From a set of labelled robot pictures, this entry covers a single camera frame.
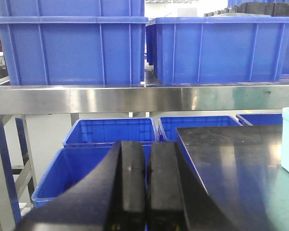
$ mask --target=stacked blue crate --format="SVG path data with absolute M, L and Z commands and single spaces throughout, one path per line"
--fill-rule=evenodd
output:
M 144 0 L 0 0 L 0 15 L 12 85 L 130 85 L 144 78 Z

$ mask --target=stainless steel shelf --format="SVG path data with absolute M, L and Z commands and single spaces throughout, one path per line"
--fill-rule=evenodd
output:
M 240 85 L 0 86 L 0 115 L 289 107 L 289 80 Z
M 0 80 L 0 220 L 3 231 L 11 231 L 20 220 L 18 198 L 22 186 L 33 179 L 32 161 L 26 164 L 17 187 L 14 184 L 4 134 L 5 118 L 22 115 L 29 159 L 32 160 L 26 128 L 28 114 L 213 111 L 281 109 L 289 107 L 289 79 L 278 83 L 227 85 L 171 85 L 154 81 L 137 86 L 9 86 Z

